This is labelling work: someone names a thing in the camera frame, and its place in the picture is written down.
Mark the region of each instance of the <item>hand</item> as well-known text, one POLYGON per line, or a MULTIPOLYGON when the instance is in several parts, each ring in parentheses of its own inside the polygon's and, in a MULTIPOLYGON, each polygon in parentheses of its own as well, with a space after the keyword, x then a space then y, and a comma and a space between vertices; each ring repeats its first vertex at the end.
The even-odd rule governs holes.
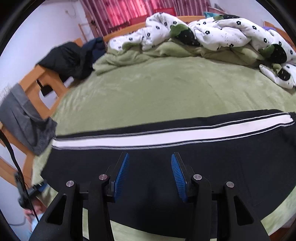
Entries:
POLYGON ((33 211, 31 211, 30 209, 24 209, 24 215, 26 219, 29 221, 29 223, 32 223, 32 220, 33 220, 32 215, 34 215, 33 211))
POLYGON ((34 207, 37 215, 39 215, 41 213, 45 213, 46 207, 43 205, 43 203, 39 199, 37 199, 37 198, 34 199, 32 201, 32 204, 33 204, 33 207, 34 207))

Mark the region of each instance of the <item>metal screw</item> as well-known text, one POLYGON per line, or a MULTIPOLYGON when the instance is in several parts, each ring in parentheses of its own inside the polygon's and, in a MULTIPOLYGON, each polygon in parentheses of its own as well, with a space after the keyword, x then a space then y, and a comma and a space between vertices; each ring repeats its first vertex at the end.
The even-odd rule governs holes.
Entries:
POLYGON ((100 180, 105 180, 105 179, 107 179, 107 175, 106 174, 101 174, 100 176, 99 176, 99 179, 100 180))
POLYGON ((202 179, 202 176, 199 175, 199 174, 194 174, 194 175, 193 175, 193 178, 194 178, 195 180, 201 180, 201 179, 202 179))
POLYGON ((234 183, 233 182, 227 182, 226 185, 229 188, 233 188, 234 187, 234 183))
POLYGON ((74 185, 73 181, 67 181, 66 183, 67 187, 72 187, 74 185))

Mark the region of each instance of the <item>white comforter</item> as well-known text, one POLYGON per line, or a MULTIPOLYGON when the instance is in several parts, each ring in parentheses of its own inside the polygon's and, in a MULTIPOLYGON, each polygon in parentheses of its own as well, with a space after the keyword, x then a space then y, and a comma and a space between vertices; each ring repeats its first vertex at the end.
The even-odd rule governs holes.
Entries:
POLYGON ((270 61, 281 65, 275 65, 274 72, 264 65, 260 65, 260 70, 281 87, 295 88, 296 53, 284 38, 276 31, 267 31, 245 18, 228 17, 221 15, 220 18, 226 19, 215 20, 211 17, 187 25, 167 13, 155 13, 146 19, 146 27, 111 39, 109 46, 121 51, 125 46, 141 44, 142 50, 146 51, 171 38, 172 27, 178 25, 189 27, 201 46, 212 51, 218 51, 221 47, 242 47, 250 43, 256 51, 262 53, 261 50, 273 45, 280 48, 281 52, 274 53, 270 61))

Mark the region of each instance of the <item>gray cloth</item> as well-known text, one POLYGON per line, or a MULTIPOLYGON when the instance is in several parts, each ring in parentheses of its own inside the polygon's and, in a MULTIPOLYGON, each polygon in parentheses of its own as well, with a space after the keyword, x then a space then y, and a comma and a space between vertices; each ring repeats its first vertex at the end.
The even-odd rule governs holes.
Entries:
POLYGON ((54 137, 57 123, 42 119, 19 84, 0 105, 0 121, 29 150, 40 155, 54 137))

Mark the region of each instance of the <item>green bedsheet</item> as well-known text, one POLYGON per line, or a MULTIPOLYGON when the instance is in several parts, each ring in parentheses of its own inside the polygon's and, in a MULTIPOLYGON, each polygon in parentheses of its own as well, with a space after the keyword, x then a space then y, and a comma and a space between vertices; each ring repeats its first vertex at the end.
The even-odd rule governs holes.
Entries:
MULTIPOLYGON (((258 69, 186 55, 180 56, 183 58, 159 57, 177 53, 172 52, 172 46, 168 46, 171 44, 175 43, 163 43, 145 54, 133 46, 128 51, 109 53, 99 59, 94 65, 96 72, 79 86, 71 88, 60 102, 53 115, 58 123, 56 134, 247 110, 296 111, 296 96, 274 84, 258 69)), ((182 53, 185 50, 184 47, 179 49, 182 53)), ((235 55, 242 54, 245 58, 248 50, 239 51, 241 53, 235 55)), ((50 149, 49 146, 35 158, 33 183, 42 180, 40 173, 50 149)), ((40 198, 49 205, 55 195, 52 188, 47 188, 40 198)), ((296 188, 262 220, 268 234, 280 228, 295 212, 296 188)), ((88 237, 86 210, 83 220, 83 233, 88 237)), ((112 222, 112 228, 115 240, 120 241, 183 240, 148 234, 115 222, 112 222)))
POLYGON ((258 67, 264 60, 262 55, 249 44, 235 48, 221 47, 218 51, 211 51, 203 47, 185 45, 176 39, 170 39, 145 52, 141 50, 141 45, 137 44, 125 44, 121 51, 108 46, 107 53, 97 60, 93 68, 97 74, 102 74, 121 66, 139 64, 157 57, 184 58, 196 56, 253 67, 258 67))

